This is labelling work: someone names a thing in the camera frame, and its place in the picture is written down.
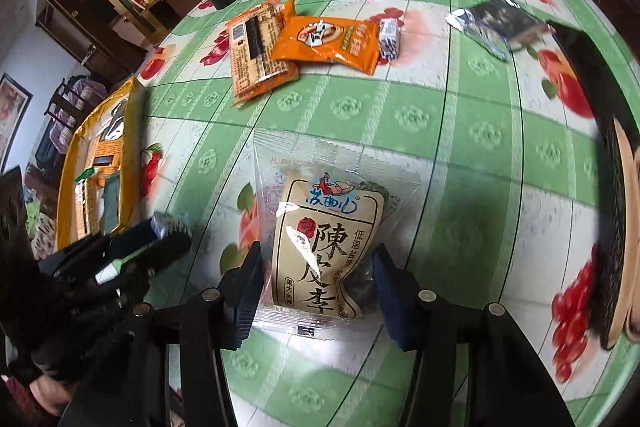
silver foil package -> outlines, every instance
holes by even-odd
[[[490,0],[453,10],[445,20],[500,60],[507,60],[510,51],[531,42],[547,28],[543,20],[524,11],[514,0]]]

snack package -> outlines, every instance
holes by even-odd
[[[271,59],[271,50],[285,20],[294,14],[292,0],[284,4],[282,0],[268,0],[226,23],[230,35],[234,105],[298,79],[295,64]]]
[[[254,149],[266,273],[254,324],[344,338],[337,330],[377,320],[370,252],[383,241],[393,250],[419,176],[294,133],[256,130]]]
[[[445,20],[500,60],[507,60],[511,50],[520,49],[547,30],[544,21],[525,12],[514,0],[491,0],[453,10]]]
[[[378,63],[378,24],[335,17],[293,17],[271,58],[303,62],[340,62],[373,74]]]
[[[385,60],[397,60],[400,56],[400,25],[398,19],[380,19],[380,56]]]
[[[139,222],[144,88],[130,78],[76,129],[58,192],[56,247]]]

painting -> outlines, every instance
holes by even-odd
[[[15,132],[20,125],[31,93],[17,84],[8,74],[0,80],[0,172],[4,171]]]

orange snack bag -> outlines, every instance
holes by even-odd
[[[273,60],[340,62],[373,74],[378,63],[377,22],[292,17],[271,52]]]
[[[271,58],[285,20],[294,14],[293,0],[284,4],[282,0],[268,0],[226,23],[230,36],[233,105],[298,79],[295,64]]]

table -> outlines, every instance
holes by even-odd
[[[306,64],[299,81],[231,108],[224,23],[261,1],[220,11],[203,1],[139,75],[148,90],[145,146],[162,148],[146,210],[182,216],[196,246],[154,280],[150,301],[173,305],[216,285],[220,258],[257,239],[256,216],[238,205],[243,187],[255,191],[254,128],[306,133],[417,172],[422,189],[415,217],[402,224],[400,257],[450,301],[502,302],[554,375],[550,303],[576,279],[596,237],[597,135],[579,100],[545,94],[559,71],[575,81],[554,66],[562,57],[552,37],[503,63],[444,21],[483,0],[296,0],[299,14],[398,18],[401,58],[371,77]],[[516,1],[585,30],[640,118],[638,62],[591,0]],[[462,425],[464,411],[460,355],[452,425]],[[358,342],[254,330],[224,359],[239,426],[324,427],[395,425],[414,356],[385,330]],[[558,383],[576,425],[599,423],[639,360],[640,346],[626,338],[605,352],[590,337],[572,377]],[[174,387],[177,367],[173,353]]]

